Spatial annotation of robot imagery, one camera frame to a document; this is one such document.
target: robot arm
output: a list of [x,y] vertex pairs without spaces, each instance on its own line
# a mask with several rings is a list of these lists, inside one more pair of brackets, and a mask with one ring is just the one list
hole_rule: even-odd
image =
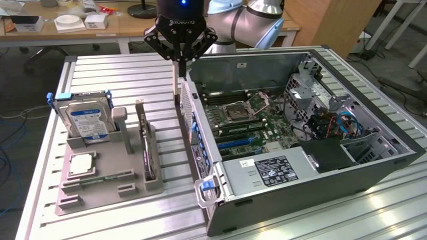
[[179,77],[186,76],[187,61],[201,58],[217,40],[207,27],[203,0],[158,0],[155,26],[146,31],[145,41],[166,60],[178,62]]

